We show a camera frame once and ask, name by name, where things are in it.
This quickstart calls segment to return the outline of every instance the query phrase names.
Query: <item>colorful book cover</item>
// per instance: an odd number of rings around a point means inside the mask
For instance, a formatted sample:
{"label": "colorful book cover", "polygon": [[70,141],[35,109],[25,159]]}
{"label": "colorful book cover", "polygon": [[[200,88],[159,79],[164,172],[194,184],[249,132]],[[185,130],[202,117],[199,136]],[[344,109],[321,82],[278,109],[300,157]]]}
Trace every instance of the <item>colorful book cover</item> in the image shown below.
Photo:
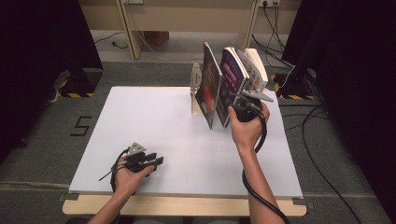
{"label": "colorful book cover", "polygon": [[244,89],[248,74],[235,49],[231,47],[223,49],[220,69],[222,77],[217,112],[221,124],[223,127],[227,127],[229,121],[228,106],[236,102],[236,96]]}
{"label": "colorful book cover", "polygon": [[200,106],[209,128],[212,128],[213,119],[216,114],[216,105],[219,96],[219,84],[221,70],[216,62],[215,55],[207,42],[204,43],[204,68],[202,81],[195,99]]}

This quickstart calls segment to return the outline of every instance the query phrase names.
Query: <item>hand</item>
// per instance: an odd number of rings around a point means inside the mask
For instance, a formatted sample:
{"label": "hand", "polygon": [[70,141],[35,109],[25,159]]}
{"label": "hand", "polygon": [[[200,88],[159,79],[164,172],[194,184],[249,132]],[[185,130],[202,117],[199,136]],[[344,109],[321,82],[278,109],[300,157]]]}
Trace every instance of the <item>hand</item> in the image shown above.
{"label": "hand", "polygon": [[[125,157],[121,157],[120,161],[125,161]],[[123,165],[119,165],[116,174],[116,192],[123,197],[131,197],[140,185],[142,179],[149,175],[153,170],[154,166],[146,167],[144,170],[134,173],[128,170],[126,167],[120,169]]]}
{"label": "hand", "polygon": [[[265,117],[265,122],[270,117],[270,111],[266,104],[262,103],[262,114]],[[236,113],[232,106],[228,107],[230,115],[231,129],[233,134],[233,141],[238,150],[251,150],[255,147],[256,142],[262,135],[262,123],[259,118],[255,118],[250,122],[240,122],[236,117]]]}

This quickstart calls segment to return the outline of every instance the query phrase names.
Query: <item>electrical outlet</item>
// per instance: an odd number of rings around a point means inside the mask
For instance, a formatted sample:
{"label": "electrical outlet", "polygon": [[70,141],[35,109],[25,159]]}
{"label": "electrical outlet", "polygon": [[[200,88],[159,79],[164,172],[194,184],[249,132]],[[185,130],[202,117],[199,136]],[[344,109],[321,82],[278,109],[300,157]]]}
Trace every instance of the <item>electrical outlet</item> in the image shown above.
{"label": "electrical outlet", "polygon": [[260,0],[259,7],[262,7],[262,3],[266,1],[267,2],[267,7],[274,7],[275,4],[279,6],[280,0]]}

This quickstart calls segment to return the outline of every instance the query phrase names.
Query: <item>book cover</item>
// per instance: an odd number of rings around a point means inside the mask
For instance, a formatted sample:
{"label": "book cover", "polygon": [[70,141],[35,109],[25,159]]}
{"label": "book cover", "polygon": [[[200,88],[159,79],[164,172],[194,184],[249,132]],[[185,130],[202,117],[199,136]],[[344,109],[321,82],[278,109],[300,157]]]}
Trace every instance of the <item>book cover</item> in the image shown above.
{"label": "book cover", "polygon": [[220,69],[222,77],[219,86],[217,112],[223,127],[229,122],[228,106],[233,105],[248,80],[248,73],[242,65],[235,48],[224,48],[221,55]]}
{"label": "book cover", "polygon": [[209,129],[212,129],[216,105],[219,96],[219,84],[222,77],[215,55],[207,42],[204,43],[204,67],[202,81],[195,99],[204,114]]}
{"label": "book cover", "polygon": [[268,82],[268,76],[257,50],[245,49],[245,53],[238,50],[237,53],[249,74],[249,82],[247,83],[245,90],[264,91]]}

